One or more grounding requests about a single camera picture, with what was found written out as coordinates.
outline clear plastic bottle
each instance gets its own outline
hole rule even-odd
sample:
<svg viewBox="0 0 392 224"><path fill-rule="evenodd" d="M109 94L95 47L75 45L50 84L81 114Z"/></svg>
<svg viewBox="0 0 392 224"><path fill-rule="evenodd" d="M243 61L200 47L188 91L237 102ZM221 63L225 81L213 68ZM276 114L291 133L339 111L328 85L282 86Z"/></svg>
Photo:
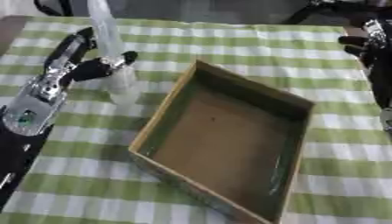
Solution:
<svg viewBox="0 0 392 224"><path fill-rule="evenodd" d="M124 43L116 26L116 20L110 13L106 0L88 0L88 12L101 57L115 64L124 52ZM137 88L135 70L132 66L124 66L104 79L105 88L112 101L118 105L134 103L140 95Z"/></svg>

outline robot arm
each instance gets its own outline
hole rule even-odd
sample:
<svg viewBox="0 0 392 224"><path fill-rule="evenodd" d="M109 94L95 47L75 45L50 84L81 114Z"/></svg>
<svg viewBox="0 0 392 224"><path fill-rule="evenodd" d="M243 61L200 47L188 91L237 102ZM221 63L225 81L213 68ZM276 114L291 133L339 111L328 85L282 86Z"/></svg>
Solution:
<svg viewBox="0 0 392 224"><path fill-rule="evenodd" d="M117 61L81 62L94 48L91 27L67 36L45 60L44 72L0 109L0 212L45 144L72 82L110 76L137 57L125 52Z"/></svg>
<svg viewBox="0 0 392 224"><path fill-rule="evenodd" d="M382 127L392 134L392 20L370 19L362 29L366 38L340 37L339 42L367 68L375 101L382 109Z"/></svg>

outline white square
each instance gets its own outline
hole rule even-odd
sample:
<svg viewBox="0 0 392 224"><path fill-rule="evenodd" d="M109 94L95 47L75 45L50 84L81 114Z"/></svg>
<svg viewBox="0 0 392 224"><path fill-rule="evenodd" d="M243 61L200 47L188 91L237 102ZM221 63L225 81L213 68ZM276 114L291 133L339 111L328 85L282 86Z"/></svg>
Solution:
<svg viewBox="0 0 392 224"><path fill-rule="evenodd" d="M152 223L154 221L155 203L140 201L136 204L135 222Z"/></svg>

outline cardboard box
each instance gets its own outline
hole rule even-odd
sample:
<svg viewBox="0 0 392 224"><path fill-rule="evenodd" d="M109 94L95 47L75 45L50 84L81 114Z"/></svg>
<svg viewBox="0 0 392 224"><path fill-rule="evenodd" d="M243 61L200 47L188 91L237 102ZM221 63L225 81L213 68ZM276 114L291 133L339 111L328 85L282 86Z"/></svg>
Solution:
<svg viewBox="0 0 392 224"><path fill-rule="evenodd" d="M312 106L197 61L129 151L141 167L240 223L279 223Z"/></svg>

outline green and white tablecloth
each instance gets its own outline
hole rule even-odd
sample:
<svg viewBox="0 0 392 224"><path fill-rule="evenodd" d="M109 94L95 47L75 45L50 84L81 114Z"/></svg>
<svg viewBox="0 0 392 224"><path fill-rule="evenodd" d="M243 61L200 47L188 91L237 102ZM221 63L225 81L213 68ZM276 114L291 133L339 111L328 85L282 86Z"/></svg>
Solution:
<svg viewBox="0 0 392 224"><path fill-rule="evenodd" d="M84 18L36 17L0 59L0 104L42 71ZM118 20L143 94L118 108L98 80L76 83L38 160L0 214L10 224L229 223L128 160L127 146L194 59L315 101L283 223L392 223L392 147L339 27Z"/></svg>

